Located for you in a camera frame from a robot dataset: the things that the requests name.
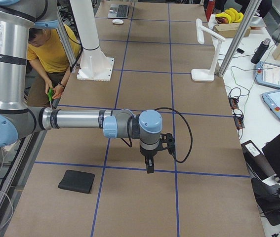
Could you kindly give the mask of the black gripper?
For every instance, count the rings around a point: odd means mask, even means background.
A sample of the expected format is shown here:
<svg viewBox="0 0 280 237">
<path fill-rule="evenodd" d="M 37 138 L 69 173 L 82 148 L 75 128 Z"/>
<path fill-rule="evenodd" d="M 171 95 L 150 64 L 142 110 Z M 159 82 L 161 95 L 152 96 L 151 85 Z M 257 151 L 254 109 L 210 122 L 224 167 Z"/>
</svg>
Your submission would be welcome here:
<svg viewBox="0 0 280 237">
<path fill-rule="evenodd" d="M 147 173 L 154 173 L 154 156 L 158 153 L 157 149 L 146 150 L 143 147 L 140 147 L 140 153 L 145 158 L 146 170 Z"/>
</svg>

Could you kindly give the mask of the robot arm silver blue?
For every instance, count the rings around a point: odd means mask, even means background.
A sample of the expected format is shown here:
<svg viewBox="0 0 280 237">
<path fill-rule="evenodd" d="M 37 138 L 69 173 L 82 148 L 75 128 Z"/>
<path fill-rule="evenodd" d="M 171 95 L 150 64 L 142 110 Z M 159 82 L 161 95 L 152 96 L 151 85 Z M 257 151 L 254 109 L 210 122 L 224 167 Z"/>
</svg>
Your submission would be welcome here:
<svg viewBox="0 0 280 237">
<path fill-rule="evenodd" d="M 25 103 L 29 29 L 57 26 L 54 0 L 0 0 L 0 147 L 53 128 L 100 128 L 107 138 L 139 139 L 146 170 L 153 173 L 154 156 L 162 144 L 162 117 L 157 111 L 63 111 Z"/>
</svg>

